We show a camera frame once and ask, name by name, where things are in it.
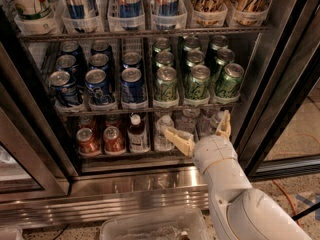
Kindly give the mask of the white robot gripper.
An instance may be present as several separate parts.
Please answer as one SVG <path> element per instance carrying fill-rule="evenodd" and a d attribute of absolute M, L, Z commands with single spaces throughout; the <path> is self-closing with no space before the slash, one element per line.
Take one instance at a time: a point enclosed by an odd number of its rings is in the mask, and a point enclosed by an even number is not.
<path fill-rule="evenodd" d="M 214 163 L 226 159 L 237 159 L 231 136 L 230 112 L 225 110 L 222 115 L 216 134 L 204 137 L 196 145 L 191 133 L 169 127 L 164 130 L 164 136 L 172 142 L 185 156 L 191 157 L 201 175 Z"/>

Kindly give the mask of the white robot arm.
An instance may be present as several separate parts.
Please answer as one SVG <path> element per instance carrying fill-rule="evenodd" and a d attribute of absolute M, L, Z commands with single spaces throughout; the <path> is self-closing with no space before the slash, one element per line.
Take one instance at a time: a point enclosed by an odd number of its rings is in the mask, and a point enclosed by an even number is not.
<path fill-rule="evenodd" d="M 230 113 L 213 135 L 163 126 L 162 133 L 193 160 L 208 187 L 209 211 L 219 240 L 312 240 L 269 195 L 252 186 L 230 141 Z"/>

